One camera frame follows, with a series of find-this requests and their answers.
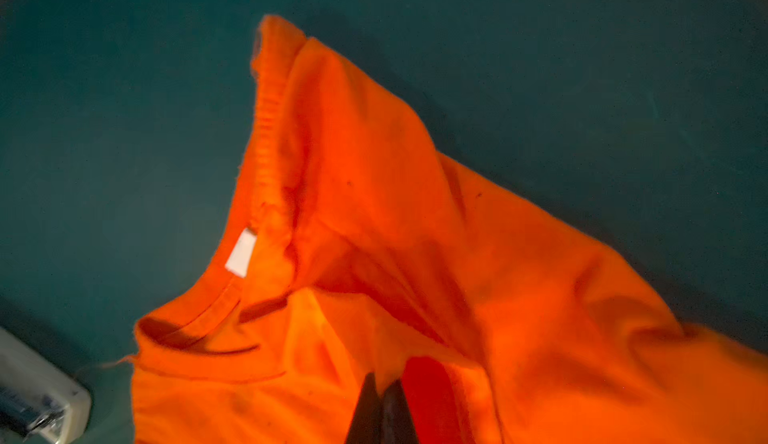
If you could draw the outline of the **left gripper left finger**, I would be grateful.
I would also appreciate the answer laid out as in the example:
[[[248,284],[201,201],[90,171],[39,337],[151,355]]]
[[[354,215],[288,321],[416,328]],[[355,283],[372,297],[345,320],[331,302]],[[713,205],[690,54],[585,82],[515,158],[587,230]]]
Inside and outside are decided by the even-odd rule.
[[[344,443],[381,443],[381,397],[373,373],[365,376]]]

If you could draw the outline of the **orange t shirt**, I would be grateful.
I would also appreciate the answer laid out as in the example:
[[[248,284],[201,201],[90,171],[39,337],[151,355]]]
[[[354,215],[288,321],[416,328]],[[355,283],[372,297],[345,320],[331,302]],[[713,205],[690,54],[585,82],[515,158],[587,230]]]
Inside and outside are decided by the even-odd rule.
[[[210,265],[135,327],[139,443],[344,443],[365,376],[420,443],[763,443],[767,358],[434,146],[279,16]]]

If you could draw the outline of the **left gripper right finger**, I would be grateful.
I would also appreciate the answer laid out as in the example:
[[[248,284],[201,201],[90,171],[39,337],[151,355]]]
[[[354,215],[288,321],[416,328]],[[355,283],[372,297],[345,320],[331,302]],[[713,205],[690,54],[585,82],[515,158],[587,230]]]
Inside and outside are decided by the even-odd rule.
[[[418,444],[402,382],[397,380],[389,385],[381,396],[381,444]]]

